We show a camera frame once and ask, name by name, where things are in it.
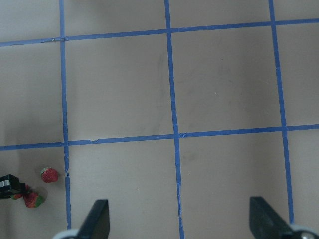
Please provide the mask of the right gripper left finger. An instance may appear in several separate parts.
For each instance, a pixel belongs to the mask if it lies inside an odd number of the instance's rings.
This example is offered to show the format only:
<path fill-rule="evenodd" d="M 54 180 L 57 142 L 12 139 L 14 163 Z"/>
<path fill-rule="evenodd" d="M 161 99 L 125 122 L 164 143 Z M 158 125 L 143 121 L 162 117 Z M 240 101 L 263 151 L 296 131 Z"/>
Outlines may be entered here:
<path fill-rule="evenodd" d="M 107 199 L 96 200 L 80 227 L 78 239 L 107 239 L 110 233 L 109 203 Z"/>

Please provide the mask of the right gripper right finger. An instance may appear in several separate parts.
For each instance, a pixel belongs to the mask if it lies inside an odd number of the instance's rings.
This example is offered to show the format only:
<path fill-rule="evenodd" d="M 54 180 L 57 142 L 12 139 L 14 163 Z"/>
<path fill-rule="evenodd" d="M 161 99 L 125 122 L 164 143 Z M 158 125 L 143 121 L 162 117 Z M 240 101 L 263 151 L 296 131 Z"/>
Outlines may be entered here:
<path fill-rule="evenodd" d="M 291 227 L 260 196 L 250 197 L 249 228 L 255 239 L 290 239 Z"/>

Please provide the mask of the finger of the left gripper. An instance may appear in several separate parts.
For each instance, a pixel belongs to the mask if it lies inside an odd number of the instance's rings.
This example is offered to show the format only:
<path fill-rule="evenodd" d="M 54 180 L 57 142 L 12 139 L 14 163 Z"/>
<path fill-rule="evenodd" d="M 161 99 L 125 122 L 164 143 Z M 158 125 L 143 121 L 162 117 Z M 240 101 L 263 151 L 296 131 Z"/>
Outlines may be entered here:
<path fill-rule="evenodd" d="M 17 194 L 25 193 L 25 184 L 19 178 L 9 174 L 0 178 L 0 198 L 9 199 Z"/>

